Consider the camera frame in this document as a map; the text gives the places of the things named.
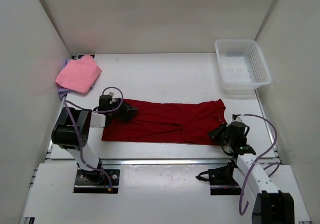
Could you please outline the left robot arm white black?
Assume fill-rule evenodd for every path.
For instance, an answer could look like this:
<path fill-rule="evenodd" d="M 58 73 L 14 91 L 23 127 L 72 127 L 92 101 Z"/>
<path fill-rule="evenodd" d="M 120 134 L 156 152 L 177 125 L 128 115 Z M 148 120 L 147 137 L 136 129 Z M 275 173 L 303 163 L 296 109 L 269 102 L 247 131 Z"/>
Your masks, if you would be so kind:
<path fill-rule="evenodd" d="M 112 93 L 100 95 L 98 106 L 94 109 L 69 107 L 68 104 L 68 101 L 64 101 L 52 130 L 53 144 L 72 155 L 81 175 L 91 183 L 107 183 L 111 187 L 110 175 L 103 169 L 101 159 L 93 153 L 88 144 L 89 131 L 91 128 L 108 127 L 113 119 L 129 121 L 137 114 L 138 108 L 123 98 L 114 98 Z"/>

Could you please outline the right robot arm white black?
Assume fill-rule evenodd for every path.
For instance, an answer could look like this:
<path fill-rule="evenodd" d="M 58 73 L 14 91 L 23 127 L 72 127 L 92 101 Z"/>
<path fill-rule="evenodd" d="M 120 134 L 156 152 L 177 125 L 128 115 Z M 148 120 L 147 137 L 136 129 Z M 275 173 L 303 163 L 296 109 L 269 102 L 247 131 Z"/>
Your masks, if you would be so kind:
<path fill-rule="evenodd" d="M 256 152 L 247 144 L 249 131 L 243 122 L 233 121 L 208 132 L 231 159 L 226 166 L 203 171 L 196 179 L 209 182 L 211 195 L 239 194 L 240 214 L 252 204 L 252 223 L 294 223 L 293 197 L 282 192 L 266 173 L 279 165 L 258 163 Z"/>

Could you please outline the red t shirt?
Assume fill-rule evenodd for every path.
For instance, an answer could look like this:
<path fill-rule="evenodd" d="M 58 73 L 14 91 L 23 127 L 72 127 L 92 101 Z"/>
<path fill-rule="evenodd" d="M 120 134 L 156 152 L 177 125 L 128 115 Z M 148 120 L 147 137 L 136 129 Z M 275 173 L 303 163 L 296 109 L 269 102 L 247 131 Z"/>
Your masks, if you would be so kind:
<path fill-rule="evenodd" d="M 215 145 L 208 132 L 225 122 L 221 99 L 198 104 L 126 102 L 138 108 L 136 115 L 129 121 L 114 119 L 103 130 L 102 141 Z"/>

